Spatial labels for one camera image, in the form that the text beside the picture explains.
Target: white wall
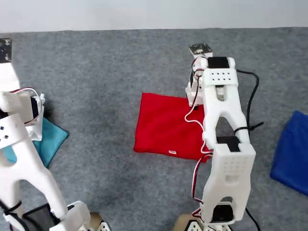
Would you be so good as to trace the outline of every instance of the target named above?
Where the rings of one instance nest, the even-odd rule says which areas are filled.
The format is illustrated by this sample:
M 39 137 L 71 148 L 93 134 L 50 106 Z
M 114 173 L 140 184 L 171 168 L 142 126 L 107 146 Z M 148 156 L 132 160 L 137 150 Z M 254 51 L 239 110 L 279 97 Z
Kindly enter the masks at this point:
M 0 0 L 0 32 L 308 26 L 307 0 Z

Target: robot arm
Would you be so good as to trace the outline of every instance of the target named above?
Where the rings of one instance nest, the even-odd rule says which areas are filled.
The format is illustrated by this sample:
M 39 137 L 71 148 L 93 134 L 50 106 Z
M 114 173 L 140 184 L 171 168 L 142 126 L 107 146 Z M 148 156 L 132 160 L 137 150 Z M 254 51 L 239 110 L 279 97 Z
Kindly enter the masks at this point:
M 38 230 L 33 222 L 26 219 L 47 208 L 45 216 L 50 219 L 50 231 L 94 231 L 90 227 L 90 212 L 81 201 L 69 206 L 55 182 L 51 172 L 43 165 L 39 154 L 26 128 L 37 124 L 41 127 L 43 117 L 43 97 L 32 88 L 20 89 L 18 77 L 11 63 L 12 41 L 0 39 L 0 206 L 4 218 L 14 230 Z M 11 146 L 16 163 L 10 163 L 2 149 Z M 48 204 L 24 213 L 21 205 L 19 180 L 27 180 L 41 191 Z M 109 231 L 107 223 L 102 222 L 99 230 Z
M 243 218 L 256 152 L 250 144 L 246 118 L 241 110 L 234 59 L 213 57 L 207 44 L 190 48 L 195 60 L 186 93 L 190 106 L 204 105 L 202 138 L 213 150 L 211 174 L 204 187 L 200 215 L 205 224 L 227 231 L 227 225 Z M 236 131 L 235 136 L 216 136 L 220 117 L 227 119 Z

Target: cable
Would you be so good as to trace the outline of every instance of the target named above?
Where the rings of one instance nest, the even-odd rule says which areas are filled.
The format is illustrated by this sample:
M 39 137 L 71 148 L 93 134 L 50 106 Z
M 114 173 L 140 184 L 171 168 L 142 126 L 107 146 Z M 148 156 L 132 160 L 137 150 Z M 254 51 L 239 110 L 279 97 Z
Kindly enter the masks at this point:
M 19 222 L 19 224 L 24 228 L 25 231 L 30 231 L 28 226 L 26 225 L 26 223 L 18 217 L 18 215 L 16 213 L 13 213 L 14 210 L 16 210 L 19 206 L 21 205 L 21 201 L 17 203 L 17 205 L 15 205 L 12 208 L 8 208 L 1 200 L 0 200 L 0 207 L 3 209 L 3 213 L 8 216 L 12 216 L 16 221 Z
M 37 96 L 37 98 L 38 98 L 38 102 L 40 103 L 40 111 L 39 111 L 38 115 L 37 115 L 35 118 L 33 118 L 33 119 L 31 119 L 31 120 L 25 122 L 24 124 L 26 124 L 26 125 L 29 124 L 29 123 L 31 123 L 31 122 L 33 122 L 33 121 L 35 121 L 36 119 L 39 118 L 39 116 L 40 116 L 40 114 L 42 113 L 42 110 L 43 110 L 43 103 L 42 103 L 42 100 L 41 100 L 41 98 L 40 98 L 38 92 L 37 92 L 34 88 L 25 87 L 25 88 L 20 88 L 20 89 L 16 89 L 16 90 L 10 91 L 10 93 L 19 93 L 19 92 L 21 92 L 21 91 L 28 91 L 28 90 L 30 90 L 30 91 L 32 91 L 32 92 L 34 92 L 34 93 L 36 94 L 36 96 Z
M 239 72 L 239 73 L 243 73 L 243 74 L 253 75 L 253 76 L 256 78 L 256 84 L 255 84 L 255 87 L 254 87 L 254 89 L 253 89 L 253 91 L 252 91 L 252 93 L 251 93 L 251 95 L 250 95 L 250 98 L 249 98 L 249 101 L 248 101 L 248 105 L 247 105 L 247 116 L 246 116 L 246 117 L 247 117 L 247 128 L 248 128 L 248 134 L 249 134 L 249 136 L 250 136 L 250 131 L 253 131 L 255 128 L 257 128 L 257 127 L 259 127 L 259 126 L 261 126 L 261 125 L 264 124 L 264 122 L 261 122 L 261 123 L 258 123 L 258 124 L 256 124 L 256 125 L 254 125 L 254 126 L 250 126 L 250 107 L 251 107 L 251 102 L 252 102 L 252 100 L 253 100 L 253 98 L 254 98 L 254 95 L 255 95 L 255 93 L 256 93 L 256 91 L 257 91 L 257 89 L 258 89 L 260 78 L 259 78 L 259 76 L 258 76 L 257 74 L 255 74 L 255 73 L 253 73 L 253 72 L 242 71 L 242 70 L 239 70 L 239 69 L 236 69 L 236 71 Z M 251 220 L 254 222 L 254 224 L 256 225 L 257 230 L 258 230 L 258 231 L 261 231 L 261 228 L 260 228 L 258 222 L 257 222 L 256 219 L 251 215 L 251 213 L 249 212 L 249 210 L 248 210 L 247 207 L 245 208 L 245 211 L 246 211 L 246 213 L 248 214 L 248 216 L 251 218 Z
M 202 203 L 202 204 L 203 204 L 203 201 L 202 201 L 201 199 L 199 199 L 199 198 L 196 198 L 196 197 L 194 196 L 194 191 L 195 191 L 195 188 L 196 188 L 197 174 L 198 174 L 198 169 L 199 169 L 200 163 L 201 163 L 201 161 L 202 161 L 205 157 L 208 157 L 208 156 L 212 156 L 212 155 L 211 155 L 211 154 L 207 154 L 207 155 L 202 156 L 202 157 L 199 159 L 199 161 L 198 161 L 197 164 L 196 164 L 196 167 L 194 168 L 193 177 L 192 177 L 192 179 L 193 179 L 193 180 L 192 180 L 192 197 L 193 197 L 193 199 L 194 199 L 195 201 L 200 202 L 200 203 Z
M 211 227 L 211 226 L 209 226 L 209 225 L 208 225 L 208 227 L 211 228 L 212 230 L 216 231 L 216 229 L 214 229 L 213 227 Z
M 248 216 L 251 218 L 251 220 L 254 222 L 254 224 L 256 225 L 257 230 L 258 230 L 258 231 L 261 231 L 261 228 L 260 228 L 258 222 L 257 222 L 256 219 L 251 215 L 251 213 L 249 212 L 249 210 L 248 210 L 247 207 L 245 208 L 245 211 L 246 211 L 246 213 L 248 214 Z
M 184 117 L 184 119 L 185 119 L 185 121 L 187 122 L 187 123 L 191 123 L 191 122 L 195 122 L 195 123 L 197 123 L 197 124 L 199 124 L 199 126 L 201 127 L 201 129 L 202 129 L 202 131 L 203 132 L 205 132 L 205 129 L 204 129 L 204 127 L 203 127 L 203 125 L 198 121 L 198 120 L 188 120 L 187 119 L 187 117 L 193 112 L 193 110 L 194 110 L 194 107 L 196 106 L 196 102 L 197 102 L 197 96 L 198 96 L 198 92 L 199 92 L 199 78 L 200 78 L 200 76 L 197 76 L 197 90 L 196 90 L 196 94 L 195 94 L 195 96 L 194 96 L 194 99 L 193 99 L 193 103 L 192 103 L 192 108 L 191 108 L 191 110 L 189 111 L 189 113 L 187 113 L 186 114 L 186 116 Z M 203 149 L 204 149 L 204 147 L 205 147 L 205 140 L 203 141 L 203 145 L 201 146 L 201 150 L 200 150 L 200 152 L 202 153 L 202 154 L 210 154 L 210 153 L 212 153 L 212 151 L 208 151 L 208 152 L 205 152 L 205 151 L 203 151 Z
M 256 93 L 256 91 L 258 89 L 260 78 L 254 72 L 242 71 L 242 70 L 239 70 L 239 69 L 236 69 L 236 71 L 239 72 L 239 73 L 243 73 L 243 74 L 253 75 L 256 78 L 256 84 L 255 84 L 255 87 L 254 87 L 253 91 L 251 92 L 250 98 L 248 100 L 248 105 L 247 105 L 247 113 L 246 113 L 247 127 L 240 127 L 240 128 L 237 128 L 234 131 L 234 133 L 236 133 L 238 130 L 248 129 L 248 134 L 250 135 L 250 131 L 253 131 L 255 128 L 257 128 L 257 127 L 259 127 L 259 126 L 264 124 L 264 122 L 261 122 L 261 123 L 258 123 L 256 125 L 250 126 L 250 108 L 251 108 L 251 103 L 252 103 L 252 100 L 253 100 L 253 98 L 255 96 L 255 93 Z

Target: wooden base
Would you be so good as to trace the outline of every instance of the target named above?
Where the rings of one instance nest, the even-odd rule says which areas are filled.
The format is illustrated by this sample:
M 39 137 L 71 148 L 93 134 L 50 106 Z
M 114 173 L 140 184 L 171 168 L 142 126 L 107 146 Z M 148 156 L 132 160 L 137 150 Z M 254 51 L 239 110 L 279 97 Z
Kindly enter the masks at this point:
M 90 213 L 90 214 L 91 214 L 90 226 L 91 228 L 98 230 L 98 227 L 103 219 L 101 215 L 98 213 Z
M 175 223 L 172 231 L 185 231 L 190 220 L 195 220 L 198 222 L 200 228 L 203 230 L 203 225 L 199 218 L 193 217 L 191 214 L 182 214 L 179 216 L 177 222 Z

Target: black wire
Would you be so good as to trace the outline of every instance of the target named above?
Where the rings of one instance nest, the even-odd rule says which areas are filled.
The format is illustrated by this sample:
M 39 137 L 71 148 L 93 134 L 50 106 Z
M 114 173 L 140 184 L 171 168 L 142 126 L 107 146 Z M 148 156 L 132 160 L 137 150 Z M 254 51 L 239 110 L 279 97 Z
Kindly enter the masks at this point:
M 14 207 L 12 208 L 8 208 L 4 202 L 2 202 L 0 200 L 0 207 L 3 209 L 3 212 L 4 214 L 7 216 L 7 215 L 10 215 L 12 216 L 15 220 L 17 220 L 19 222 L 19 224 L 24 228 L 25 231 L 30 231 L 28 226 L 26 225 L 26 223 L 18 217 L 18 215 L 16 213 L 13 213 L 12 211 L 16 210 L 19 206 L 21 205 L 21 201 L 18 202 L 17 205 L 15 205 Z
M 196 101 L 196 99 L 197 99 L 197 95 L 198 95 L 198 91 L 199 91 L 199 78 L 200 78 L 200 76 L 198 76 L 198 79 L 197 79 L 197 90 L 196 90 L 196 94 L 195 94 L 195 96 L 194 96 L 194 99 L 193 99 L 193 103 L 192 103 L 192 106 L 194 105 L 194 102 Z
M 259 126 L 264 124 L 264 122 L 261 122 L 261 123 L 258 123 L 256 125 L 254 125 L 254 126 L 250 126 L 250 108 L 251 108 L 251 103 L 252 103 L 252 100 L 253 100 L 253 98 L 255 96 L 255 93 L 256 93 L 256 91 L 258 89 L 260 78 L 254 72 L 242 71 L 242 70 L 239 70 L 239 69 L 236 69 L 236 71 L 239 72 L 239 73 L 243 73 L 243 74 L 253 75 L 256 78 L 256 84 L 255 84 L 255 87 L 252 90 L 252 93 L 250 95 L 250 98 L 249 98 L 249 101 L 248 101 L 248 105 L 247 105 L 247 114 L 246 114 L 246 119 L 247 119 L 247 128 L 246 129 L 248 129 L 248 134 L 250 135 L 250 131 L 252 131 L 255 128 L 257 128 L 257 127 L 259 127 Z
M 208 225 L 208 227 L 210 227 L 209 225 Z M 214 229 L 214 228 L 212 228 L 212 227 L 210 227 L 212 230 L 214 230 L 214 231 L 216 231 L 216 229 Z
M 258 123 L 256 125 L 254 125 L 254 126 L 250 126 L 250 107 L 251 107 L 251 102 L 252 102 L 252 100 L 253 100 L 253 98 L 255 96 L 255 93 L 256 93 L 256 91 L 258 89 L 260 78 L 259 78 L 259 76 L 256 73 L 253 73 L 253 72 L 242 71 L 242 70 L 239 70 L 239 69 L 236 69 L 236 71 L 239 72 L 239 73 L 243 73 L 243 74 L 253 75 L 256 78 L 256 84 L 255 84 L 255 87 L 254 87 L 254 89 L 253 89 L 253 91 L 252 91 L 252 93 L 250 95 L 250 98 L 249 98 L 249 101 L 248 101 L 248 105 L 247 105 L 247 128 L 248 128 L 248 134 L 250 136 L 250 131 L 251 130 L 254 130 L 256 127 L 259 127 L 259 126 L 264 124 L 264 122 L 261 122 L 261 123 Z M 254 224 L 256 225 L 257 230 L 261 231 L 261 228 L 260 228 L 258 222 L 251 215 L 251 213 L 249 212 L 247 207 L 245 208 L 245 211 L 248 214 L 248 216 L 251 218 L 251 220 L 254 222 Z
M 261 228 L 258 224 L 258 222 L 256 221 L 256 219 L 251 215 L 251 213 L 249 212 L 248 208 L 246 207 L 245 209 L 246 213 L 248 214 L 248 216 L 251 218 L 251 220 L 254 222 L 254 224 L 256 225 L 258 231 L 261 231 Z

